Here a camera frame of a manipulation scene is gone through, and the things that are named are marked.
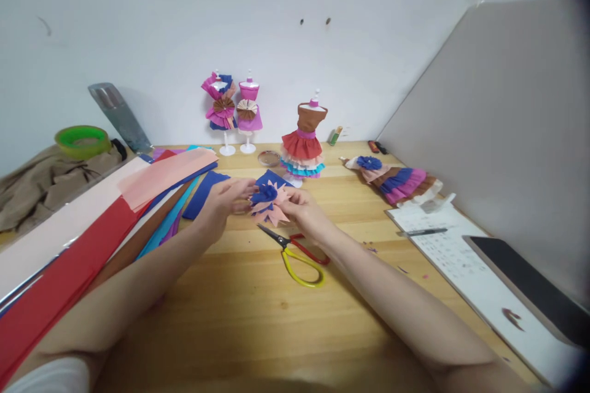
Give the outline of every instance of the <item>hand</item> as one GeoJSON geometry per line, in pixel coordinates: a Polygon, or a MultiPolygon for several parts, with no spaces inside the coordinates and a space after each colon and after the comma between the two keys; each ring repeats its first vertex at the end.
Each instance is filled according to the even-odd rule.
{"type": "Polygon", "coordinates": [[[297,224],[301,232],[312,244],[321,247],[329,245],[344,235],[342,230],[331,222],[306,190],[285,187],[290,199],[278,204],[281,210],[297,224]]]}
{"type": "Polygon", "coordinates": [[[254,193],[255,183],[253,179],[230,178],[212,186],[199,216],[190,227],[198,232],[199,241],[214,244],[221,238],[230,214],[250,210],[250,202],[246,199],[254,193]]]}

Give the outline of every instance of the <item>white wall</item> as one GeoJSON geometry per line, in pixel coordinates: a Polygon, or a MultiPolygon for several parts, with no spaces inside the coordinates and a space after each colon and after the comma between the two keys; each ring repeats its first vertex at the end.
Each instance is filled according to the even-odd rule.
{"type": "Polygon", "coordinates": [[[293,131],[317,87],[320,139],[374,138],[473,1],[0,0],[0,175],[66,126],[115,136],[94,82],[120,88],[154,144],[219,142],[200,89],[214,68],[261,83],[258,141],[293,131]]]}

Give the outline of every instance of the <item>paper dress lying on table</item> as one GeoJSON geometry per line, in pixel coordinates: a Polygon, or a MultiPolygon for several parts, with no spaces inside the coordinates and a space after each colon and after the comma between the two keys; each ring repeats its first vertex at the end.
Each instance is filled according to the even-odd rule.
{"type": "Polygon", "coordinates": [[[235,103],[232,97],[237,88],[231,75],[211,73],[201,87],[213,98],[213,105],[205,117],[209,119],[209,127],[213,130],[230,130],[237,126],[234,118],[235,103]]]}
{"type": "Polygon", "coordinates": [[[423,169],[383,165],[375,157],[354,157],[345,161],[348,169],[360,170],[367,183],[377,187],[392,206],[421,205],[432,200],[443,183],[423,169]]]}

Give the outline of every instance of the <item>scissor blade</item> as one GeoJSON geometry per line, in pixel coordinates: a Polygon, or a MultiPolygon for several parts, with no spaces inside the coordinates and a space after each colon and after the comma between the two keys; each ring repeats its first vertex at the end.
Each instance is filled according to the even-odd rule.
{"type": "Polygon", "coordinates": [[[281,238],[281,236],[278,233],[274,233],[271,229],[269,229],[268,227],[263,226],[260,223],[258,223],[258,227],[260,227],[260,229],[262,229],[262,231],[264,233],[266,233],[269,237],[271,237],[275,241],[278,241],[278,239],[281,238]]]}

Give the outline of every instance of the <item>gray thermos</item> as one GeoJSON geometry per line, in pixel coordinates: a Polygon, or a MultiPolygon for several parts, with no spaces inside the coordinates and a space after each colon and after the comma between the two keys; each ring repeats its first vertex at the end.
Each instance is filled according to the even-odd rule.
{"type": "Polygon", "coordinates": [[[153,146],[117,88],[112,83],[96,83],[88,90],[129,148],[136,154],[148,154],[153,146]]]}

